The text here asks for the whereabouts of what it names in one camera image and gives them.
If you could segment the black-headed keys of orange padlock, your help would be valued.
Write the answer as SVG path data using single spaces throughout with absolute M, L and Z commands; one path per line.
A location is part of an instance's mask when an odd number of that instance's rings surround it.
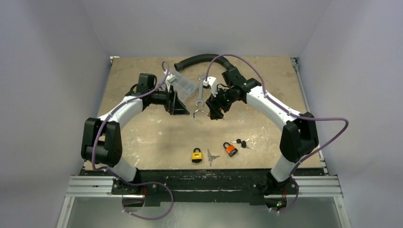
M 246 139 L 246 140 L 242 140 L 242 139 L 236 139 L 235 141 L 232 141 L 231 143 L 237 143 L 241 145 L 241 148 L 246 148 L 246 149 L 253 149 L 251 147 L 248 146 L 248 142 L 250 141 L 250 139 Z

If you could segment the clear plastic compartment box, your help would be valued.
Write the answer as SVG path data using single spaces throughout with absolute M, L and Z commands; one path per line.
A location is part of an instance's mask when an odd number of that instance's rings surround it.
M 186 101 L 188 101 L 195 94 L 195 91 L 198 88 L 198 84 L 195 81 L 189 79 L 187 76 L 176 71 L 175 69 L 171 69 L 169 71 L 164 70 L 164 73 L 167 74 L 167 76 L 169 74 L 175 74 L 178 77 L 179 81 L 175 86 L 175 91 L 177 91 L 178 97 L 182 103 L 186 103 Z M 165 82 L 162 87 L 163 90 L 167 90 Z

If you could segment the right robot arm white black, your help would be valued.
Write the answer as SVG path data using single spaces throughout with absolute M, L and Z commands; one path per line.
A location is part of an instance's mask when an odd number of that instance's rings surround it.
M 304 114 L 285 106 L 263 87 L 263 82 L 254 78 L 246 79 L 236 67 L 222 73 L 226 86 L 219 88 L 217 79 L 205 77 L 202 84 L 211 89 L 211 95 L 206 100 L 209 115 L 212 120 L 224 118 L 231 105 L 242 101 L 251 105 L 280 130 L 281 156 L 275 166 L 267 174 L 266 194 L 279 193 L 285 188 L 293 169 L 306 155 L 309 155 L 319 144 L 317 127 L 311 121 L 310 112 Z

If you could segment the yellow padlock black shackle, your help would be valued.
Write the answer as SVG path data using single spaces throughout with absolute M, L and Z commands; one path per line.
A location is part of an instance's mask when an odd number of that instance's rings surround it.
M 192 152 L 192 163 L 202 162 L 202 152 L 200 148 L 194 148 Z

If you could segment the silver open-end wrench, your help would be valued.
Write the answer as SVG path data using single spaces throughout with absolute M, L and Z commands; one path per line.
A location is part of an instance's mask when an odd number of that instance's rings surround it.
M 203 81 L 205 79 L 205 75 L 200 75 L 198 76 L 199 79 L 199 87 L 198 87 L 198 97 L 195 101 L 196 107 L 204 106 L 204 100 L 203 100 Z

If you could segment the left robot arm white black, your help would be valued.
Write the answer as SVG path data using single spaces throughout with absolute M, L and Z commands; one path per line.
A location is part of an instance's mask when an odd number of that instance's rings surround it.
M 160 90 L 156 76 L 141 73 L 123 100 L 110 112 L 98 118 L 88 118 L 84 123 L 81 157 L 103 170 L 124 180 L 123 188 L 137 194 L 142 187 L 136 178 L 138 169 L 122 157 L 121 130 L 149 105 L 162 105 L 170 115 L 189 115 L 173 86 Z

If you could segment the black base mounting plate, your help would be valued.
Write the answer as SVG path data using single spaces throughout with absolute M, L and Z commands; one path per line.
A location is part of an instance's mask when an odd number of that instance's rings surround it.
M 288 181 L 276 191 L 266 194 L 269 169 L 196 169 L 196 170 L 141 170 L 130 186 L 113 180 L 113 195 L 145 196 L 146 206 L 159 206 L 170 202 L 248 203 L 250 205 L 276 205 L 296 193 L 296 185 Z

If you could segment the orange black padlock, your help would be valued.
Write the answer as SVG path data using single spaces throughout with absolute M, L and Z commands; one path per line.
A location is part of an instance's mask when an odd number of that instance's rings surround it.
M 229 142 L 224 142 L 223 143 L 223 148 L 225 149 L 225 152 L 230 157 L 233 157 L 238 152 L 238 149 L 234 145 L 230 144 Z

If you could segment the silver keys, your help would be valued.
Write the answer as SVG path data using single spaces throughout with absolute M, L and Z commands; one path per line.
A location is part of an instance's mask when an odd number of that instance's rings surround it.
M 209 161 L 209 165 L 210 165 L 210 167 L 211 167 L 213 161 L 214 161 L 215 159 L 219 158 L 220 156 L 219 156 L 219 155 L 212 155 L 209 149 L 207 150 L 207 152 L 208 152 L 208 161 Z

